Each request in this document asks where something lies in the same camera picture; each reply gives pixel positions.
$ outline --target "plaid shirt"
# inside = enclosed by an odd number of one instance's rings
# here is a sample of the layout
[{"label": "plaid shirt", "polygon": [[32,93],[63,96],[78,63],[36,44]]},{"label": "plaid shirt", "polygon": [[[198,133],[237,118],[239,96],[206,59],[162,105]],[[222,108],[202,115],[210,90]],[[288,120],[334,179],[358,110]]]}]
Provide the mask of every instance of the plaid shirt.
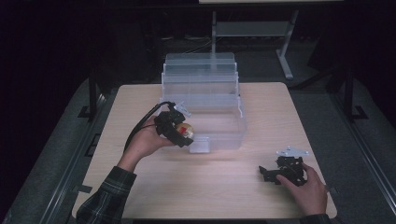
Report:
[{"label": "plaid shirt", "polygon": [[121,223],[126,199],[136,175],[113,167],[98,191],[77,211],[77,223]]}]

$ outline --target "black clamp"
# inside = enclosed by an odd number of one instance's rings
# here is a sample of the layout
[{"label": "black clamp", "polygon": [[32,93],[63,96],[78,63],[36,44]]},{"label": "black clamp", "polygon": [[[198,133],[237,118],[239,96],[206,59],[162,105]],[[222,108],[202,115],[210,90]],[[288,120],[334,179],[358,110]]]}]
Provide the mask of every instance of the black clamp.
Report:
[{"label": "black clamp", "polygon": [[169,106],[170,111],[162,111],[157,118],[154,119],[157,134],[165,136],[173,144],[179,147],[189,146],[192,139],[184,137],[180,134],[175,126],[182,123],[185,118],[182,113]]},{"label": "black clamp", "polygon": [[276,176],[283,175],[295,186],[302,186],[305,184],[306,180],[304,179],[302,157],[298,159],[294,157],[278,157],[276,163],[279,170],[269,171],[259,166],[260,173],[263,175],[265,182],[274,182],[276,185],[280,185]]}]

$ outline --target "black mechanical device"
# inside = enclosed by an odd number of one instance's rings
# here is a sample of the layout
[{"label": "black mechanical device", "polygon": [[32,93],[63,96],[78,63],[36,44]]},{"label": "black mechanical device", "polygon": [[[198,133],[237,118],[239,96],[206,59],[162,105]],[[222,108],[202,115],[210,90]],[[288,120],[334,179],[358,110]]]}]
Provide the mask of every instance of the black mechanical device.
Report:
[{"label": "black mechanical device", "polygon": [[295,186],[302,186],[305,184],[306,180],[304,179],[302,157],[299,157],[298,159],[294,157],[278,157],[276,163],[279,170],[269,171],[259,166],[260,173],[263,175],[265,182],[274,182],[276,185],[280,185],[276,176],[283,175]]},{"label": "black mechanical device", "polygon": [[158,135],[163,135],[169,141],[174,143],[175,145],[179,147],[184,147],[184,146],[189,146],[193,140],[192,140],[192,134],[188,135],[186,134],[186,128],[181,128],[181,131],[177,130],[177,126],[180,124],[188,125],[186,123],[183,123],[183,121],[186,119],[180,111],[177,110],[178,105],[172,102],[162,102],[157,105],[155,105],[145,117],[143,117],[137,124],[134,126],[134,129],[131,131],[131,133],[128,136],[128,139],[125,143],[124,151],[125,149],[129,146],[131,143],[132,139],[134,138],[134,135],[139,132],[141,129],[145,128],[142,127],[142,125],[148,120],[162,105],[168,105],[169,111],[162,111],[158,117],[154,119],[154,123],[156,126],[156,131]]}]

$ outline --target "hand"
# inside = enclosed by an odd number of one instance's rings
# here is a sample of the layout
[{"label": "hand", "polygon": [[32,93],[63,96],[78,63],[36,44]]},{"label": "hand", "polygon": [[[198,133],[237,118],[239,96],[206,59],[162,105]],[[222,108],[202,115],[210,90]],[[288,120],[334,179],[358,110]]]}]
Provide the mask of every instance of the hand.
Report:
[{"label": "hand", "polygon": [[129,172],[133,172],[137,163],[142,158],[151,155],[160,147],[170,147],[174,145],[168,139],[162,138],[157,134],[154,118],[155,116],[150,117],[143,124],[143,128],[134,135],[134,138],[124,151],[117,166]]},{"label": "hand", "polygon": [[276,178],[290,191],[305,216],[325,214],[327,206],[326,186],[320,181],[314,168],[304,163],[303,168],[306,171],[307,181],[300,187],[295,186],[283,175],[277,175]]}]

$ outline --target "clear plastic container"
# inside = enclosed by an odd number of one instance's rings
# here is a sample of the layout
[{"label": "clear plastic container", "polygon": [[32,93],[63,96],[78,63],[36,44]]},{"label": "clear plastic container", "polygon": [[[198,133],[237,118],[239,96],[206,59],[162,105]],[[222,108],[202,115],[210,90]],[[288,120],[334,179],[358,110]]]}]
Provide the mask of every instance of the clear plastic container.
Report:
[{"label": "clear plastic container", "polygon": [[191,153],[240,148],[247,131],[232,53],[168,54],[161,101],[184,102],[192,113]]}]

